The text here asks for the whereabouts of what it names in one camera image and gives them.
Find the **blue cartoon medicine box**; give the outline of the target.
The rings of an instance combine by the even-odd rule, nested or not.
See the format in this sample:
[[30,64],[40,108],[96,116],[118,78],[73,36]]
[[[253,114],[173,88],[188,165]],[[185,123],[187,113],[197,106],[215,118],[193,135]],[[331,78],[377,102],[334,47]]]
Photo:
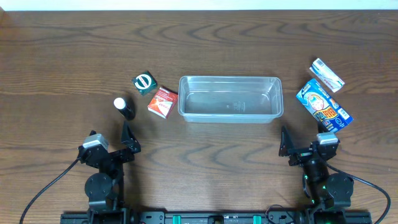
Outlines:
[[296,98],[328,132],[336,133],[354,120],[314,78],[302,87]]

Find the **red Panadol box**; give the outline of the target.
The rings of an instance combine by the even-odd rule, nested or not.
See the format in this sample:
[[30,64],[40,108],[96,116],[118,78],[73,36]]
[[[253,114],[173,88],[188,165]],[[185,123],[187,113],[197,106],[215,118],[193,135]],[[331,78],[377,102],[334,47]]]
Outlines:
[[158,116],[167,119],[177,101],[178,95],[176,93],[160,87],[147,106],[147,109]]

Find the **green Zam-Buk box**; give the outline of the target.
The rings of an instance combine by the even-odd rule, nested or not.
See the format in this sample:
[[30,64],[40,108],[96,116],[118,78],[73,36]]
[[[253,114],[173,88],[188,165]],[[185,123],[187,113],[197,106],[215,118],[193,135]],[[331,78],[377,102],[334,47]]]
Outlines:
[[134,77],[131,81],[142,96],[157,88],[157,81],[148,70]]

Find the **white Panadol box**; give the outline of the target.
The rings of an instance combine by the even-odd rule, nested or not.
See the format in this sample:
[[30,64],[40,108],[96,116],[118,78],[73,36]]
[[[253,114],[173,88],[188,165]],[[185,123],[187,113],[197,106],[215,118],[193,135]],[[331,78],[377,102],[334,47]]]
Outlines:
[[320,58],[315,59],[311,66],[312,71],[333,93],[344,86],[344,81],[331,70]]

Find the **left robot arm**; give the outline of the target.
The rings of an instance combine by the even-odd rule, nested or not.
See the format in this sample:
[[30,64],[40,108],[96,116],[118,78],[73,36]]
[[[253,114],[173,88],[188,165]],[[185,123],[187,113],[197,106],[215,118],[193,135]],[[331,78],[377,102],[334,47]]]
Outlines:
[[141,145],[127,121],[123,124],[121,143],[125,148],[110,152],[108,140],[92,131],[78,147],[77,159],[82,164],[98,169],[85,184],[91,211],[102,213],[118,210],[124,205],[123,164],[133,161],[134,155],[141,152]]

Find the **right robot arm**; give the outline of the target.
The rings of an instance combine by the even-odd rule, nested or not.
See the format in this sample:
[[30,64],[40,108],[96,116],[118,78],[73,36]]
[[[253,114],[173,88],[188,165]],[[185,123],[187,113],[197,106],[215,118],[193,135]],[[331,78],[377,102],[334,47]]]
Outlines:
[[351,206],[353,179],[346,174],[330,174],[327,160],[336,156],[340,140],[332,132],[318,129],[317,140],[308,147],[295,147],[287,128],[281,128],[280,157],[288,157],[290,166],[303,169],[303,190],[313,201],[308,214],[331,212]]

